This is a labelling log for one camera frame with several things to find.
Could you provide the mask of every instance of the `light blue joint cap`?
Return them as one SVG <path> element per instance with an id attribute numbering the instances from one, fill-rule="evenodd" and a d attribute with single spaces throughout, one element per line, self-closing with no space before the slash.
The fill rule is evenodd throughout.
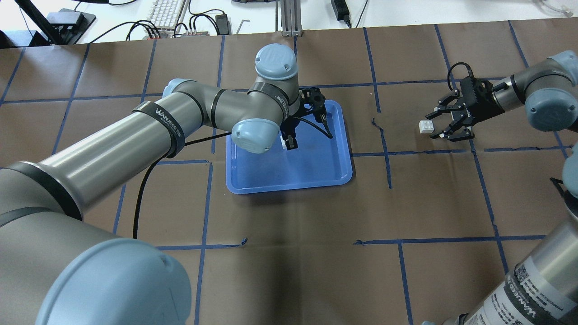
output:
<path id="1" fill-rule="evenodd" d="M 269 80 L 287 80 L 297 74 L 295 53 L 287 45 L 269 44 L 264 46 L 255 57 L 255 70 Z"/>
<path id="2" fill-rule="evenodd" d="M 526 116 L 530 125 L 540 131 L 560 131 L 578 118 L 578 101 L 569 92 L 543 88 L 526 99 Z"/>
<path id="3" fill-rule="evenodd" d="M 250 153 L 269 151 L 277 134 L 279 125 L 265 119 L 243 120 L 233 126 L 231 139 L 238 146 Z"/>
<path id="4" fill-rule="evenodd" d="M 46 294 L 35 325 L 184 325 L 191 283 L 173 257 L 117 238 L 78 255 Z"/>
<path id="5" fill-rule="evenodd" d="M 576 58 L 576 53 L 568 50 L 551 56 L 550 59 L 558 62 L 558 64 L 568 71 L 568 74 L 570 74 L 572 78 L 572 85 L 576 86 L 578 83 L 578 59 Z"/>
<path id="6" fill-rule="evenodd" d="M 572 155 L 566 159 L 562 170 L 562 181 L 568 191 L 578 198 L 578 154 L 574 152 L 578 143 L 572 148 Z"/>
<path id="7" fill-rule="evenodd" d="M 162 91 L 162 97 L 165 98 L 165 97 L 167 97 L 168 95 L 172 94 L 172 93 L 173 93 L 173 90 L 175 90 L 175 88 L 176 88 L 178 85 L 180 85 L 180 84 L 182 84 L 182 83 L 184 83 L 184 82 L 187 82 L 187 81 L 194 81 L 194 80 L 176 78 L 176 79 L 173 79 L 173 80 L 169 81 L 169 84 L 166 85 L 165 90 Z"/>

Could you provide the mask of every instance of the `power adapter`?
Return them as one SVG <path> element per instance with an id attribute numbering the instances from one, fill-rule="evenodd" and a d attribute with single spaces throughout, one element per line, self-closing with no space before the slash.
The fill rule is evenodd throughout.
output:
<path id="1" fill-rule="evenodd" d="M 227 14 L 218 14 L 215 16 L 219 35 L 229 35 L 231 33 L 231 26 L 229 25 L 229 17 Z"/>
<path id="2" fill-rule="evenodd" d="M 343 20 L 345 24 L 351 28 L 351 20 L 349 19 L 349 8 L 345 0 L 331 0 L 335 17 L 338 21 Z"/>

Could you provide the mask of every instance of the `plastic tray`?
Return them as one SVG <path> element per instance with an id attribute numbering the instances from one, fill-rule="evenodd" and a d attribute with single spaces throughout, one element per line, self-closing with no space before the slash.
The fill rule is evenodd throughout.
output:
<path id="1" fill-rule="evenodd" d="M 333 139 L 301 122 L 295 132 L 299 148 L 283 149 L 281 133 L 263 154 L 249 153 L 227 137 L 227 187 L 235 194 L 260 193 L 343 185 L 353 169 L 341 106 L 326 101 L 327 122 Z M 305 117 L 315 121 L 313 115 Z"/>

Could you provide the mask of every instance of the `white block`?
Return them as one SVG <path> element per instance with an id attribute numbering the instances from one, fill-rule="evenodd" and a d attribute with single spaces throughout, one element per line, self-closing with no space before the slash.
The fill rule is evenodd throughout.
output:
<path id="1" fill-rule="evenodd" d="M 434 132 L 434 121 L 424 120 L 420 121 L 420 133 L 433 133 Z"/>

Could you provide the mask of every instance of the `white keyboard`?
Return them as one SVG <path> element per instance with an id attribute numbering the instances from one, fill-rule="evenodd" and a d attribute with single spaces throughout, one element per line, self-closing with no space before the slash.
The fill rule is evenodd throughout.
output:
<path id="1" fill-rule="evenodd" d="M 147 20 L 155 24 L 159 30 L 172 32 L 180 23 L 181 15 L 187 0 L 153 0 Z"/>

